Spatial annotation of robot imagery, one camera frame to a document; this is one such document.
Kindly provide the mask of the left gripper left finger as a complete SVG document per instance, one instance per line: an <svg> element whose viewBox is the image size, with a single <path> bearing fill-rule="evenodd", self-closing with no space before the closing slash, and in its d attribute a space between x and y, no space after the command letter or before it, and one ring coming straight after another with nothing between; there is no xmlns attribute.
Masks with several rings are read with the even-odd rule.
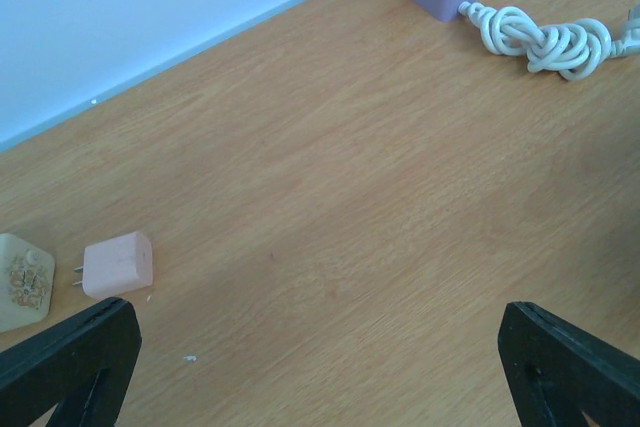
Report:
<svg viewBox="0 0 640 427"><path fill-rule="evenodd" d="M1 424L113 426L142 344L132 303L107 298L1 353Z"/></svg>

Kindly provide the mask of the pink plug adapter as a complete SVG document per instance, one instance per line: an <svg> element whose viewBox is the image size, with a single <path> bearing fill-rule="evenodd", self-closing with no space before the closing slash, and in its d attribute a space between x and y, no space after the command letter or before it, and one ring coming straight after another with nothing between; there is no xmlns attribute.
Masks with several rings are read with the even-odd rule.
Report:
<svg viewBox="0 0 640 427"><path fill-rule="evenodd" d="M103 300L153 285L152 244L141 231L131 232L84 249L82 278L73 283L92 299Z"/></svg>

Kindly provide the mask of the beige cube socket adapter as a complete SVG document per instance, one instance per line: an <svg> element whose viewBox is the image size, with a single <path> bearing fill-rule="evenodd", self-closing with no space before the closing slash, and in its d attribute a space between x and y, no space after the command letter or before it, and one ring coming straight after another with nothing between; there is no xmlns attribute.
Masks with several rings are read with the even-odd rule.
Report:
<svg viewBox="0 0 640 427"><path fill-rule="evenodd" d="M42 321L49 314L54 257L10 233L1 234L1 332Z"/></svg>

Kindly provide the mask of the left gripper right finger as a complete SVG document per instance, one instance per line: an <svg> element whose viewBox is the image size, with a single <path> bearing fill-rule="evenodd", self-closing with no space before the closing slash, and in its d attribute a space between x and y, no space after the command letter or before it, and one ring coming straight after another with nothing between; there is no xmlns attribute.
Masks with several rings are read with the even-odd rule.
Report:
<svg viewBox="0 0 640 427"><path fill-rule="evenodd" d="M506 305L498 351L523 426L637 426L639 360L531 302Z"/></svg>

